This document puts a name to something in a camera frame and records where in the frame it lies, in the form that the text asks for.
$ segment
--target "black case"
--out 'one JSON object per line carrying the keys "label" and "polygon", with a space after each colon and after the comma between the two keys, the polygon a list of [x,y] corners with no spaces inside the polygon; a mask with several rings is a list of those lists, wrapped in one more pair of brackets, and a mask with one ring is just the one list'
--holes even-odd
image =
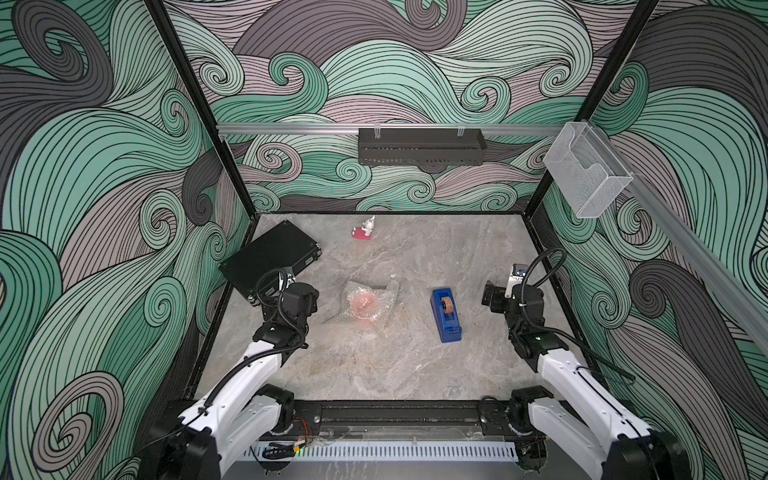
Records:
{"label": "black case", "polygon": [[[219,270],[251,305],[258,305],[256,282],[264,272],[281,266],[291,266],[298,275],[320,258],[320,245],[299,227],[283,220],[261,237],[248,243],[219,265]],[[277,275],[267,280],[261,293],[270,295],[277,289]]]}

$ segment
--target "swirl pattern wall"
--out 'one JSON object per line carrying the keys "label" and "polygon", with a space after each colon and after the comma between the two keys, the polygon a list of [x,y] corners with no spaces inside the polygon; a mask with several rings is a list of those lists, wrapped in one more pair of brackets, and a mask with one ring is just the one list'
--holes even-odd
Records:
{"label": "swirl pattern wall", "polygon": [[[166,1],[219,122],[466,124],[573,120],[634,3]],[[551,139],[489,140],[493,164],[420,170],[356,165],[355,137],[228,138],[259,210],[520,211]]]}
{"label": "swirl pattern wall", "polygon": [[[768,5],[662,7],[593,121],[768,310]],[[643,207],[622,194],[576,220],[553,186],[534,223],[570,253],[558,276],[590,344],[637,374],[605,370],[617,397],[677,434],[694,478],[765,478],[768,359]]]}
{"label": "swirl pattern wall", "polygon": [[0,63],[0,476],[134,478],[248,218],[142,0],[3,2]]}

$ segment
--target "marble floor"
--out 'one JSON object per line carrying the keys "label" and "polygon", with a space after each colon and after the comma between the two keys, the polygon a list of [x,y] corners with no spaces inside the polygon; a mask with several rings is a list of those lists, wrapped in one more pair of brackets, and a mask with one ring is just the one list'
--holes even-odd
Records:
{"label": "marble floor", "polygon": [[[320,291],[309,318],[310,347],[298,350],[270,383],[298,399],[508,399],[510,391],[551,386],[515,354],[504,317],[480,304],[486,280],[506,284],[513,263],[530,263],[536,250],[518,215],[379,215],[371,240],[354,240],[365,214],[263,215],[255,234],[289,219],[323,248],[297,280]],[[539,267],[534,279],[543,275]],[[348,281],[399,287],[385,325],[363,325],[340,313]],[[450,287],[462,340],[441,343],[429,304]],[[568,332],[549,282],[548,326]],[[200,398],[240,359],[262,323],[259,307],[233,292],[197,390]]]}

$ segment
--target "red wire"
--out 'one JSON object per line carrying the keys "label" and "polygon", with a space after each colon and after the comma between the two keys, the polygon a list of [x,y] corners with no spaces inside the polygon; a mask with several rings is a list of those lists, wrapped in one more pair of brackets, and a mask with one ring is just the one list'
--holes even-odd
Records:
{"label": "red wire", "polygon": [[310,431],[306,427],[306,422],[304,421],[304,419],[299,417],[298,420],[294,420],[294,422],[299,422],[299,421],[301,421],[301,423],[304,425],[304,434],[305,434],[305,438],[306,438],[306,444],[309,445],[310,444]]}

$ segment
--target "small figurine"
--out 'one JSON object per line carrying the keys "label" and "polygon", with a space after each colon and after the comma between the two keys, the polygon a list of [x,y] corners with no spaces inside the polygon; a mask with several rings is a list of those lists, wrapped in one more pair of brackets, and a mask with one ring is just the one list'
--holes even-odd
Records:
{"label": "small figurine", "polygon": [[361,240],[371,240],[371,232],[373,232],[373,219],[376,215],[370,217],[368,220],[362,223],[362,227],[355,227],[352,229],[352,237],[359,238]]}

